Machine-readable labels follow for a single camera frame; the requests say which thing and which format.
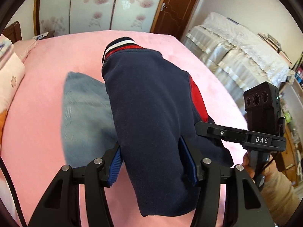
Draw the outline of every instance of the brown door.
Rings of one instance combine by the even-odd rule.
[[[154,33],[172,35],[180,40],[195,2],[196,0],[164,0],[165,5],[159,14]]]

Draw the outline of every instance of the beige sleeve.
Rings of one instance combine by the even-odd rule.
[[[269,207],[274,222],[279,226],[287,223],[300,204],[291,182],[278,171],[264,184],[261,195]]]

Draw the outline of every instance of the red stripe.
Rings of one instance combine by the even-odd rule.
[[[106,60],[107,57],[109,57],[111,54],[113,54],[115,52],[118,52],[120,50],[129,50],[129,49],[143,49],[143,48],[140,47],[139,45],[128,45],[128,46],[124,46],[124,47],[121,47],[121,48],[116,48],[113,51],[110,51],[109,53],[107,53],[105,55],[105,59],[104,60]]]
[[[196,107],[196,110],[200,114],[202,121],[208,122],[207,110],[203,98],[201,96],[201,93],[199,91],[199,88],[192,80],[191,76],[189,76],[189,79],[190,79],[191,99],[194,103],[194,106]]]

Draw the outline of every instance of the human hand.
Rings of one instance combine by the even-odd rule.
[[[246,153],[243,157],[243,163],[242,165],[244,168],[247,170],[248,174],[250,175],[251,178],[255,176],[254,170],[249,166],[249,157],[248,154]],[[276,162],[273,161],[263,172],[262,174],[265,176],[265,182],[268,182],[272,179],[273,175],[278,172]]]

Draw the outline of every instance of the white stripe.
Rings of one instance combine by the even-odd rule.
[[[133,40],[125,40],[125,41],[122,41],[122,42],[119,42],[119,43],[116,43],[114,44],[113,46],[110,46],[104,53],[104,57],[105,55],[108,53],[108,51],[116,48],[116,47],[119,47],[121,45],[124,45],[124,44],[135,44],[135,42]]]

